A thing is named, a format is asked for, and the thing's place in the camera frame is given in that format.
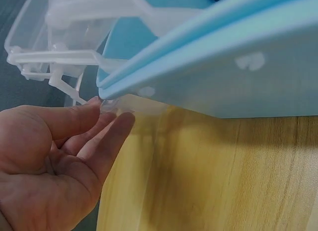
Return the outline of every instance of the light blue plastic panel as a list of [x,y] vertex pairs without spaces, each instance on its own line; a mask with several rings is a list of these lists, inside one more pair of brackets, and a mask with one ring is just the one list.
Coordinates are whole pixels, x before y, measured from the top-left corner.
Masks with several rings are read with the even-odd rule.
[[208,33],[285,1],[289,0],[222,0],[212,5],[199,16],[155,41],[107,78],[105,75],[99,73],[97,86],[107,88],[130,73],[134,73],[136,70],[173,50],[195,41]]
[[[146,0],[154,7],[185,7],[204,9],[211,6],[212,0]],[[108,36],[103,56],[108,59],[131,59],[145,47],[153,43],[157,37],[144,25],[138,17],[119,19]],[[98,71],[99,80],[108,73]]]
[[151,99],[220,118],[318,115],[317,5],[293,0],[232,23],[99,93],[148,86]]

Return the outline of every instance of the dark gray floor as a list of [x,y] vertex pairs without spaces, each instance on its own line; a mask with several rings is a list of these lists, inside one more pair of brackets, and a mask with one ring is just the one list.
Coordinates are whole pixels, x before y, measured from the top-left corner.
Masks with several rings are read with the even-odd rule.
[[[27,81],[18,68],[6,62],[7,53],[3,49],[4,40],[25,0],[0,0],[0,111],[23,104],[63,107],[65,94],[50,87],[47,81]],[[89,99],[97,94],[92,85],[95,72],[85,74],[81,95]],[[84,219],[76,231],[95,231],[98,206]]]

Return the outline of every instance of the clear plastic part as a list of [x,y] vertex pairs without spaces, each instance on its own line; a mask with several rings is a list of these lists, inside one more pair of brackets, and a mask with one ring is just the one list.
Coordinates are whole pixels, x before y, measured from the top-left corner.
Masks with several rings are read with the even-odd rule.
[[[152,7],[146,0],[27,0],[5,41],[7,61],[26,79],[48,79],[84,104],[79,89],[86,66],[111,73],[127,62],[96,52],[117,19],[137,16],[160,37],[199,12]],[[76,86],[65,83],[63,75],[75,77]]]
[[160,115],[167,110],[168,105],[147,98],[127,94],[114,100],[105,100],[101,105],[102,112],[131,112],[147,115]]

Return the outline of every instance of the wood grain surface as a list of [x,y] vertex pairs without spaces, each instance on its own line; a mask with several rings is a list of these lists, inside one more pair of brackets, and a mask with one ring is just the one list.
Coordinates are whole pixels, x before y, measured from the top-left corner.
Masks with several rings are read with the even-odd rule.
[[138,117],[98,231],[318,230],[318,117]]

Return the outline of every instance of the human skin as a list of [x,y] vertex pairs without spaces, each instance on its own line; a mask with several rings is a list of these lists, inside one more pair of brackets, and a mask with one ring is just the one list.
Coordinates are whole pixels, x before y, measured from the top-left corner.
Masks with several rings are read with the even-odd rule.
[[70,231],[95,207],[135,122],[99,108],[0,112],[0,230]]

